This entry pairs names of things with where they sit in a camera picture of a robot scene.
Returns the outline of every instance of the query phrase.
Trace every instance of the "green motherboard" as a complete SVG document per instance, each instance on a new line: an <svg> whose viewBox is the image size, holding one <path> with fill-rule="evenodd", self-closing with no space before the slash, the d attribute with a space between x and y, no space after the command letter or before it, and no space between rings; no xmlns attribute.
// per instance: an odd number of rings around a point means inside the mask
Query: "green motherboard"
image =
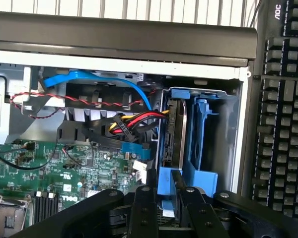
<svg viewBox="0 0 298 238"><path fill-rule="evenodd" d="M18 144L0 145L0 151L20 148ZM4 158L22 167L36 167L46 163L55 149L53 159L44 168L36 171L22 171L0 161L0 195L25 198L33 192L52 192L59 195L59 211L107 189L116 188L123 193L136 185L132 166L135 154L94 146L74 146L69 154L82 164L75 165L62 152L64 144L36 142L33 151L1 154Z"/></svg>

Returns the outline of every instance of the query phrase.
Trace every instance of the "metal sheet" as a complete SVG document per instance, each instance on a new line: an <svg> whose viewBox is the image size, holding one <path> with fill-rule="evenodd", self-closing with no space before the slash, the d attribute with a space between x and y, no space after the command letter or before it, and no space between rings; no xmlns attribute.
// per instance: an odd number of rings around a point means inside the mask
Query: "metal sheet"
<svg viewBox="0 0 298 238"><path fill-rule="evenodd" d="M0 0L0 11L245 26L258 0Z"/></svg>

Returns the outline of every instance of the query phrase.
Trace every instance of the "keyboard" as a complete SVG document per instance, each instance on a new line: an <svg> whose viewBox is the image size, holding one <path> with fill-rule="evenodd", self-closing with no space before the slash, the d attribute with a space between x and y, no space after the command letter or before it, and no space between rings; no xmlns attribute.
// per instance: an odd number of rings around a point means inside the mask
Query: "keyboard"
<svg viewBox="0 0 298 238"><path fill-rule="evenodd" d="M263 2L252 199L298 219L298 0Z"/></svg>

